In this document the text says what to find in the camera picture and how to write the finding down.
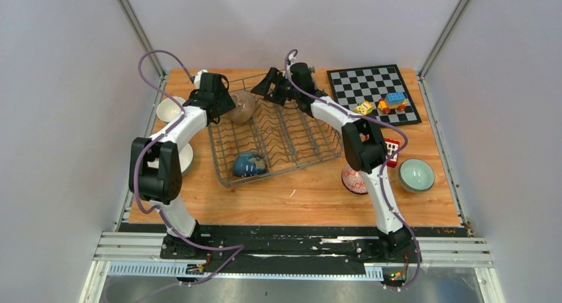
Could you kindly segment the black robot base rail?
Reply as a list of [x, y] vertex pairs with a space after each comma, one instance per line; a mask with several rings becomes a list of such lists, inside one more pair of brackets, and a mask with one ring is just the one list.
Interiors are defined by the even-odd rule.
[[432, 237], [464, 237], [464, 228], [415, 227], [383, 236], [368, 226], [203, 225], [189, 242], [166, 234], [160, 257], [196, 272], [361, 274], [365, 263], [411, 268], [430, 260]]

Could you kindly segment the mint green leaf bowl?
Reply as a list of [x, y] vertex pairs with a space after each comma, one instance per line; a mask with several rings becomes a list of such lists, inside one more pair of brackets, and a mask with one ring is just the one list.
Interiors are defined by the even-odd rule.
[[426, 192], [435, 184], [432, 167], [423, 160], [405, 160], [398, 169], [399, 180], [405, 189], [412, 192]]

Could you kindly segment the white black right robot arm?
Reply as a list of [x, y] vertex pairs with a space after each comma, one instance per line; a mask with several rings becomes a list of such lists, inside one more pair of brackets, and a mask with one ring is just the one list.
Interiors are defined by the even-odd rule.
[[414, 236], [400, 213], [390, 184], [390, 155], [381, 131], [385, 124], [335, 102], [316, 86], [313, 70], [304, 62], [286, 64], [284, 71], [269, 69], [251, 91], [281, 106], [294, 101], [300, 111], [340, 132], [347, 164], [359, 173], [372, 200], [378, 252], [390, 262], [401, 257]]

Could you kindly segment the teal bowl with orange flower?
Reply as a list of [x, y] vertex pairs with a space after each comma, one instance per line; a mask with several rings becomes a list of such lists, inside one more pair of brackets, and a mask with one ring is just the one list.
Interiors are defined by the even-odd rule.
[[188, 143], [179, 150], [179, 160], [182, 177], [185, 177], [190, 171], [194, 159], [194, 151], [192, 146]]

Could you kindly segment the beige bowl with flower sprig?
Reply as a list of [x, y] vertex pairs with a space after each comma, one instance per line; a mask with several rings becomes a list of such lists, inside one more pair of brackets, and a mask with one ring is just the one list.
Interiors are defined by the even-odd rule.
[[163, 122], [163, 124], [168, 124], [182, 113], [182, 106], [186, 100], [178, 96], [174, 96], [174, 99], [179, 103], [179, 105], [167, 97], [162, 100], [156, 108], [156, 116], [159, 120], [161, 120], [161, 122]]

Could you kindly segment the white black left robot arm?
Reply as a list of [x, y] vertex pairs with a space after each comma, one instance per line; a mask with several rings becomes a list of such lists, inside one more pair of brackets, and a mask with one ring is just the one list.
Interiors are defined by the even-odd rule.
[[132, 142], [129, 170], [129, 189], [137, 203], [151, 205], [144, 213], [160, 214], [169, 234], [180, 238], [177, 248], [188, 259], [201, 254], [203, 241], [193, 234], [198, 222], [180, 196], [180, 151], [200, 130], [218, 123], [223, 114], [235, 108], [226, 76], [202, 72], [196, 80], [196, 88], [185, 103], [173, 101], [180, 111], [171, 122], [159, 132]]

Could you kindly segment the blue white zigzag bowl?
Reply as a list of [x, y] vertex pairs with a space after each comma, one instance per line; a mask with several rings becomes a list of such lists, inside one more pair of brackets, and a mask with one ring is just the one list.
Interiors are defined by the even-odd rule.
[[348, 164], [342, 169], [341, 181], [344, 187], [353, 194], [366, 195], [368, 190], [361, 175]]

